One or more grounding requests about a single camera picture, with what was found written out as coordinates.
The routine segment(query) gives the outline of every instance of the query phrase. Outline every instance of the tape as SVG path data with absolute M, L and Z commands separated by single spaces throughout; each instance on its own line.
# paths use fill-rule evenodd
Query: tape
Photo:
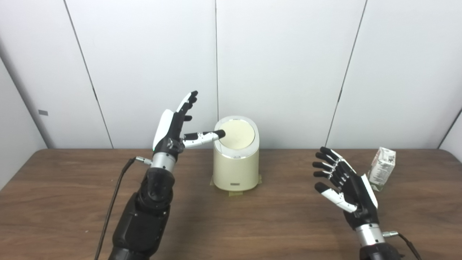
M 229 196 L 229 197 L 232 197 L 232 196 L 240 196 L 240 195 L 244 195 L 244 192 L 229 192 L 229 193 L 228 193 L 228 196 Z

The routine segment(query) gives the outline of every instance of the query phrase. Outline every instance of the carton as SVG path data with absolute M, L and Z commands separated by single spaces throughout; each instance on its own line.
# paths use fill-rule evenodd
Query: carton
M 396 152 L 380 147 L 374 157 L 367 176 L 374 191 L 381 191 L 396 163 Z

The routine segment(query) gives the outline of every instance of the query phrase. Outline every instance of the prosthetic hand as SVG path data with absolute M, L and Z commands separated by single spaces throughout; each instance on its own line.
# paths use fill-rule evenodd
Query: prosthetic hand
M 110 260 L 148 260 L 157 251 L 170 213 L 175 183 L 172 172 L 178 155 L 185 148 L 225 136 L 223 130 L 218 130 L 181 137 L 183 122 L 192 119 L 186 113 L 197 101 L 196 96 L 197 91 L 186 95 L 176 112 L 164 111 L 154 137 L 152 160 L 136 157 L 150 168 L 138 192 L 127 202 L 114 231 Z
M 345 219 L 356 231 L 361 244 L 361 260 L 400 260 L 398 251 L 385 242 L 379 228 L 377 199 L 366 175 L 359 177 L 348 162 L 338 153 L 326 147 L 316 153 L 325 162 L 313 162 L 315 177 L 324 177 L 338 188 L 332 189 L 322 182 L 315 189 L 343 210 Z

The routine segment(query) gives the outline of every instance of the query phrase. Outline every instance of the black cable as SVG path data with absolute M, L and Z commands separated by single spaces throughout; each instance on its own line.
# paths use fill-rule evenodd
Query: black cable
M 414 245 L 409 241 L 407 240 L 407 238 L 405 236 L 403 236 L 403 234 L 401 233 L 398 233 L 398 236 L 400 236 L 400 238 L 402 238 L 404 240 L 404 242 L 406 242 L 407 246 L 409 247 L 409 249 L 412 251 L 412 253 L 415 255 L 415 258 L 417 258 L 418 260 L 422 260 L 422 258 L 420 257 L 419 253 L 417 252 L 417 249 L 415 249 Z
M 104 235 L 106 235 L 106 229 L 108 228 L 112 207 L 114 206 L 114 202 L 116 201 L 120 183 L 122 182 L 122 177 L 135 160 L 136 158 L 128 160 L 127 164 L 123 167 L 122 171 L 120 172 L 119 179 L 117 180 L 117 183 L 115 185 L 114 194 L 112 195 L 111 203 L 109 204 L 108 213 L 106 214 L 106 219 L 104 220 L 103 230 L 101 231 L 101 237 L 99 238 L 98 248 L 96 249 L 95 260 L 98 260 L 99 253 L 101 252 L 101 248 L 103 247 Z

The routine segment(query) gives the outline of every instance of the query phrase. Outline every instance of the robotic wrist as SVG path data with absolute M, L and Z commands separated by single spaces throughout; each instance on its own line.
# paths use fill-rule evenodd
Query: robotic wrist
M 385 243 L 380 227 L 376 223 L 361 225 L 357 228 L 356 235 L 358 235 L 361 247 L 372 246 L 378 243 Z

